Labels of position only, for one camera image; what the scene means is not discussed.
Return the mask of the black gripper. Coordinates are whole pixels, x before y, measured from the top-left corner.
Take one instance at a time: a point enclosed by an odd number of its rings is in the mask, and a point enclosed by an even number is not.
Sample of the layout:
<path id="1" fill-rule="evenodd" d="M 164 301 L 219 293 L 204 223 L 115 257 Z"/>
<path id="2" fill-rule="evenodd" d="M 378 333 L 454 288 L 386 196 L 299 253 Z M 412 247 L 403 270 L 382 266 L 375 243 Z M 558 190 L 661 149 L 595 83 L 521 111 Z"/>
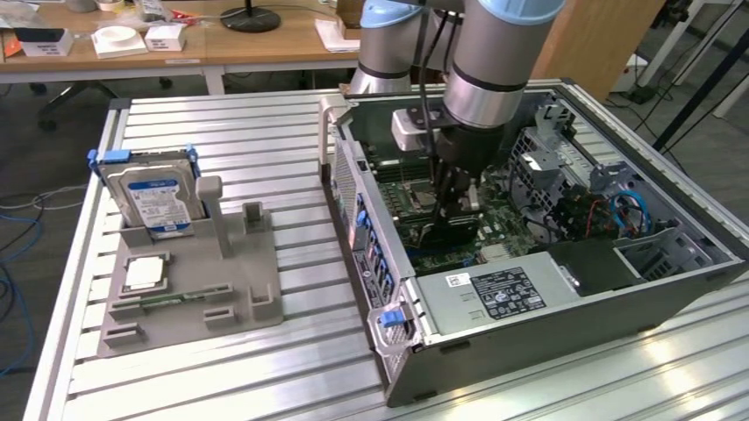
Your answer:
<path id="1" fill-rule="evenodd" d="M 435 219 L 455 218 L 479 210 L 481 177 L 498 153 L 503 131 L 503 125 L 490 129 L 467 125 L 440 129 L 431 172 Z"/>

